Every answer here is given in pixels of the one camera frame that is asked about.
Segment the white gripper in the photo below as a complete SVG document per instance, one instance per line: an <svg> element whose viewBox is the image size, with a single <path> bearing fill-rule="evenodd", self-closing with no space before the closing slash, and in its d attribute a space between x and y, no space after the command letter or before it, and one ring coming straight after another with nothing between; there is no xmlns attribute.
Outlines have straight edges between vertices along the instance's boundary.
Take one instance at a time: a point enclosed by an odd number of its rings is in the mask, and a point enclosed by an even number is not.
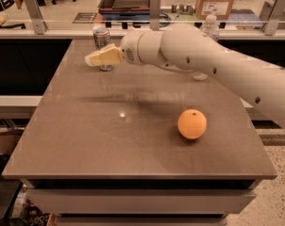
<svg viewBox="0 0 285 226"><path fill-rule="evenodd" d="M118 65L124 58L128 63L142 66L138 44L143 35L143 31L131 31L121 39L120 48L114 43L108 44L85 56L85 62L90 67L100 67L102 65Z"/></svg>

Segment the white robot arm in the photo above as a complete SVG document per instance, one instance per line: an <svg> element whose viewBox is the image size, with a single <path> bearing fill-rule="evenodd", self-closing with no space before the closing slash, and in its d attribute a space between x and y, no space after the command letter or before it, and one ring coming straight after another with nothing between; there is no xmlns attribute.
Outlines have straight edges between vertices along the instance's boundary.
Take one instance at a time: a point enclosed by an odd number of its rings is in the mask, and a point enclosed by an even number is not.
<svg viewBox="0 0 285 226"><path fill-rule="evenodd" d="M85 57L91 67L134 65L205 73L285 129L285 68L230 50L191 24L166 30L135 29Z"/></svg>

